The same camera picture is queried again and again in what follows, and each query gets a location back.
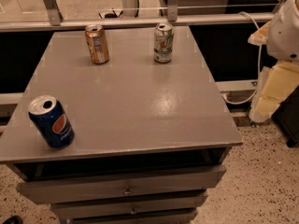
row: silver can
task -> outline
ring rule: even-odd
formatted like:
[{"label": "silver can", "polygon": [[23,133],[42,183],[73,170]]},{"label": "silver can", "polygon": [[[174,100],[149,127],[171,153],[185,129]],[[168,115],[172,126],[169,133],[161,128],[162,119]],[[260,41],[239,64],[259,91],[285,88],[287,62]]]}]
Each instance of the silver can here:
[{"label": "silver can", "polygon": [[167,22],[157,24],[154,39],[155,61],[158,63],[170,62],[174,39],[173,26]]},{"label": "silver can", "polygon": [[93,63],[106,63],[109,61],[109,52],[105,30],[98,24],[85,27],[86,42]]}]

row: gold can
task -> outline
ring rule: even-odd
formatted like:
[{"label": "gold can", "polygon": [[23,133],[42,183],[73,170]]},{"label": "gold can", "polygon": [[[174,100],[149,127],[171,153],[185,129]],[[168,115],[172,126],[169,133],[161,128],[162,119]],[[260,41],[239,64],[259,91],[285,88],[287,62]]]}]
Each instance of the gold can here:
[{"label": "gold can", "polygon": [[98,24],[86,26],[85,36],[93,63],[108,62],[109,52],[103,26]]}]

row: drawer handle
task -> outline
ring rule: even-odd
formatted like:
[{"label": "drawer handle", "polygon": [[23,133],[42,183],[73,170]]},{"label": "drawer handle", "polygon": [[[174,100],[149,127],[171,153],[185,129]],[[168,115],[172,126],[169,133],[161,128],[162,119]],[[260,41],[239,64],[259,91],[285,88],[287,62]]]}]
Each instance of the drawer handle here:
[{"label": "drawer handle", "polygon": [[134,208],[132,208],[132,211],[130,212],[130,214],[131,214],[131,215],[136,215],[137,212],[136,212],[136,210],[135,210]]},{"label": "drawer handle", "polygon": [[125,192],[123,193],[123,195],[129,196],[131,195],[133,192],[130,190],[129,187],[126,188]]}]

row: power cord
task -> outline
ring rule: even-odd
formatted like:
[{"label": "power cord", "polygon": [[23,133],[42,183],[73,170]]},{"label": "power cord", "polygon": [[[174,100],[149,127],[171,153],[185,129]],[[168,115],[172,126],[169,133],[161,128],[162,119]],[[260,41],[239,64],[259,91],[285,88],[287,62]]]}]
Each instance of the power cord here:
[{"label": "power cord", "polygon": [[[252,22],[253,22],[253,24],[255,25],[256,29],[257,29],[257,30],[260,29],[260,27],[259,27],[259,25],[257,24],[257,22],[250,16],[249,13],[247,13],[247,12],[245,12],[245,11],[241,11],[239,14],[241,14],[242,16],[244,16],[244,17],[246,17],[246,18],[251,19]],[[258,55],[258,79],[257,79],[257,80],[259,80],[259,76],[260,76],[261,56],[262,56],[262,45],[259,46],[259,55]],[[244,100],[244,101],[240,101],[240,102],[231,102],[231,101],[229,101],[228,98],[227,98],[227,93],[223,93],[223,94],[222,94],[222,97],[223,97],[224,101],[225,101],[227,104],[230,104],[230,105],[242,105],[242,104],[244,104],[244,103],[250,101],[250,100],[253,98],[253,96],[256,94],[256,92],[257,92],[257,89],[255,89],[255,91],[253,92],[253,94],[252,94],[249,98],[247,98],[247,99]]]}]

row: blue can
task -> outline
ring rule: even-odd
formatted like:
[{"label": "blue can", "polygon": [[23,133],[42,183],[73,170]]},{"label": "blue can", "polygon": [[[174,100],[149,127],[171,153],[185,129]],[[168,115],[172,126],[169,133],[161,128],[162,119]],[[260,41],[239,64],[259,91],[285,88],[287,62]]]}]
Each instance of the blue can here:
[{"label": "blue can", "polygon": [[29,118],[50,147],[68,146],[74,139],[73,128],[61,103],[53,96],[41,95],[28,105]]}]

